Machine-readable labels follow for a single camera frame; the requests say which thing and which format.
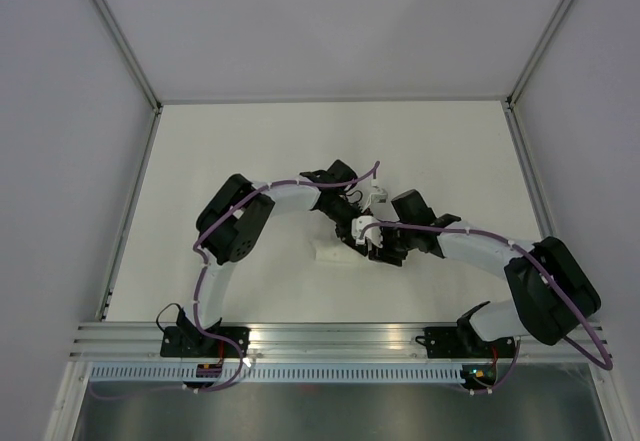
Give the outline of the white cloth napkin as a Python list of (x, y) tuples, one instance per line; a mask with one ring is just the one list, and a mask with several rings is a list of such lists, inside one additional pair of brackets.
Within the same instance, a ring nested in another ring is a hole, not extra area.
[(311, 246), (314, 260), (320, 263), (340, 265), (362, 265), (367, 258), (349, 246), (333, 240), (313, 240)]

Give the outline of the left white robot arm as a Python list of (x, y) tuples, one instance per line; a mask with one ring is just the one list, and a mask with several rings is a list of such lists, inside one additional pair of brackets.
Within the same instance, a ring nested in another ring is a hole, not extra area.
[(212, 354), (218, 343), (236, 342), (221, 333), (223, 300), (236, 265), (256, 247), (273, 217), (318, 211), (334, 223), (343, 245), (367, 255), (368, 243), (359, 241), (353, 229), (364, 211), (347, 193), (376, 176), (376, 168), (359, 176), (340, 160), (326, 170), (273, 182), (251, 181), (241, 174), (230, 176), (196, 220), (198, 237), (193, 251), (202, 259), (201, 271), (192, 301), (179, 310), (168, 338), (198, 357)]

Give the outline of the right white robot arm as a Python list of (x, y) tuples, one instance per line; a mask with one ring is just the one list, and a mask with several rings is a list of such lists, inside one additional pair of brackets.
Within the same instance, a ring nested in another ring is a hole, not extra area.
[(370, 259), (399, 266), (412, 250), (471, 265), (506, 282), (509, 299), (485, 301), (456, 322), (459, 349), (478, 356), (492, 342), (531, 335), (552, 346), (595, 314), (601, 298), (558, 238), (513, 241), (458, 216), (436, 216), (416, 190), (392, 201), (397, 221), (361, 216), (351, 226)]

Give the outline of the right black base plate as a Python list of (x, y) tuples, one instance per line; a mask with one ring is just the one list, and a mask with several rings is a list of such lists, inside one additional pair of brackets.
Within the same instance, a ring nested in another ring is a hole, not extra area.
[(516, 351), (512, 337), (483, 341), (472, 330), (453, 325), (427, 326), (414, 341), (426, 349), (429, 359), (512, 359)]

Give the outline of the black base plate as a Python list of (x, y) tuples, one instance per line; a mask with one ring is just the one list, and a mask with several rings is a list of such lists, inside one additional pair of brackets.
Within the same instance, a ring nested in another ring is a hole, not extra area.
[[(250, 344), (250, 328), (246, 326), (223, 325), (217, 335), (228, 338), (238, 345), (241, 354), (245, 355)], [(177, 326), (167, 327), (160, 347), (162, 358), (223, 358), (238, 359), (238, 350), (227, 341), (213, 339), (196, 332), (194, 339), (189, 339)]]
[(483, 341), (472, 330), (453, 325), (427, 326), (414, 341), (426, 349), (429, 359), (512, 359), (516, 351), (512, 337)]

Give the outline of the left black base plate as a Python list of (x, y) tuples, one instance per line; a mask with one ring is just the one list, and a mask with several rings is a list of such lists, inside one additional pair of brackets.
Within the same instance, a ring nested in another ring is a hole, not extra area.
[[(246, 326), (223, 325), (217, 335), (228, 338), (238, 345), (241, 354), (245, 355), (250, 344), (250, 328)], [(227, 341), (213, 339), (196, 332), (194, 339), (189, 339), (177, 326), (167, 327), (160, 347), (162, 358), (223, 358), (238, 359), (238, 350)]]

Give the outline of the right aluminium frame post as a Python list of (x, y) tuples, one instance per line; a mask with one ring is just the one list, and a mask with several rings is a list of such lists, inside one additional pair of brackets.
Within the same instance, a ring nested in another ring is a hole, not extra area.
[(549, 20), (536, 41), (524, 67), (520, 71), (512, 89), (505, 98), (505, 105), (513, 110), (517, 101), (522, 97), (532, 76), (550, 48), (563, 23), (567, 19), (577, 0), (559, 0)]

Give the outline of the aluminium frame post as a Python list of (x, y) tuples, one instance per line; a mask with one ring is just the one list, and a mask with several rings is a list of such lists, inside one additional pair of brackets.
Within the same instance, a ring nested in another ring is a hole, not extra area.
[(577, 0), (559, 0), (549, 20), (536, 41), (524, 67), (520, 71), (512, 89), (505, 98), (505, 105), (513, 110), (517, 101), (522, 97), (532, 76), (550, 48), (563, 23), (567, 19)]
[(162, 102), (159, 100), (148, 77), (144, 73), (134, 50), (109, 6), (108, 0), (89, 0), (89, 2), (100, 22), (105, 27), (111, 42), (143, 98), (146, 100), (151, 110), (154, 113), (158, 113), (162, 108)]

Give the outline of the aluminium mounting rail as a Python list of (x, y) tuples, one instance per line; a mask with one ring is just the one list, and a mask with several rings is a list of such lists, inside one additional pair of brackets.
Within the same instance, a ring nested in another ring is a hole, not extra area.
[[(415, 338), (422, 323), (249, 323), (247, 354), (253, 361), (428, 362)], [(150, 323), (87, 322), (72, 334), (74, 361), (156, 361), (164, 334)]]

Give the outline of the left aluminium frame post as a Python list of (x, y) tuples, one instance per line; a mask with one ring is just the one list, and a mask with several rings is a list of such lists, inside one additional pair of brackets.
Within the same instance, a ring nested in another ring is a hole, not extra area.
[(134, 50), (109, 6), (108, 0), (89, 0), (89, 2), (100, 22), (105, 27), (111, 42), (143, 98), (146, 100), (151, 110), (154, 113), (158, 113), (162, 108), (162, 102), (159, 100), (148, 77), (144, 73)]

